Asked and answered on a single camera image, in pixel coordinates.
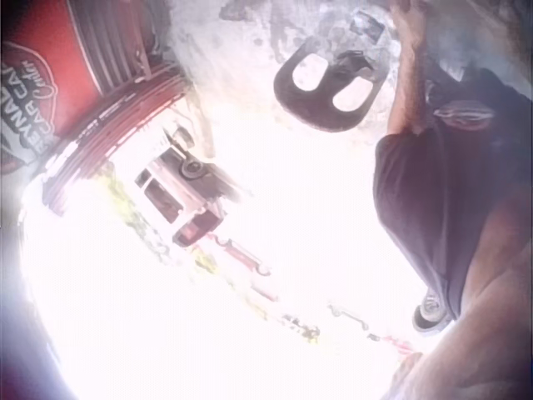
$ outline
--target black t-shirt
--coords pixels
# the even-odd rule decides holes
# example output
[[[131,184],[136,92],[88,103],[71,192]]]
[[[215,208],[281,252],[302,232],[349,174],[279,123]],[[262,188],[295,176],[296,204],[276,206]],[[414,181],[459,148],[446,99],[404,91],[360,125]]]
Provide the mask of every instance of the black t-shirt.
[[[441,124],[386,136],[376,149],[381,223],[455,319],[481,230],[513,173],[495,158],[492,139]]]

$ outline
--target hand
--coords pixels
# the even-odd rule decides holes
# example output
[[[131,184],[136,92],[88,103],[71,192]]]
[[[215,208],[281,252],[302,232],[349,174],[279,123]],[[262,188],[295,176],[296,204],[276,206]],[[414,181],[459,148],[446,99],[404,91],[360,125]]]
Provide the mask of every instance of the hand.
[[[418,50],[426,44],[426,4],[423,0],[391,0],[391,14],[402,47]]]

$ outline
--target printed logo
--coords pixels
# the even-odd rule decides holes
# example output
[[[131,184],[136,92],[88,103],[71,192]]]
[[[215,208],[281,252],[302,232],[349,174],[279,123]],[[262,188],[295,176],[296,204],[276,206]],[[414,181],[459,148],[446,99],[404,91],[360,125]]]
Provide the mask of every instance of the printed logo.
[[[19,168],[53,144],[57,85],[41,55],[13,42],[2,44],[1,76],[2,155],[17,159]],[[11,172],[2,164],[2,174]]]

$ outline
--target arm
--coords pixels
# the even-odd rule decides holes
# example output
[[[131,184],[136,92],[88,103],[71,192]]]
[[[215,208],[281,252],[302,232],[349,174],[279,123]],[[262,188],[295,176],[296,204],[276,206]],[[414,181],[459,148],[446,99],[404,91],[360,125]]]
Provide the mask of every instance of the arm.
[[[396,96],[392,104],[387,134],[405,131],[420,133],[424,129],[426,94],[423,53],[426,42],[426,15],[421,0],[411,0],[405,11],[399,0],[391,13],[401,43],[400,68]]]

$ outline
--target person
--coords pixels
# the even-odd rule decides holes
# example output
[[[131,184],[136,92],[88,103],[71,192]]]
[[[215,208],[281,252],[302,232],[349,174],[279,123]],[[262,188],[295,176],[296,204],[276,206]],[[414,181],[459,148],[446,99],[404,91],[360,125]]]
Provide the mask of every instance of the person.
[[[488,70],[426,85],[425,4],[391,13],[401,55],[376,210],[456,323],[402,363],[384,399],[533,398],[531,102]]]

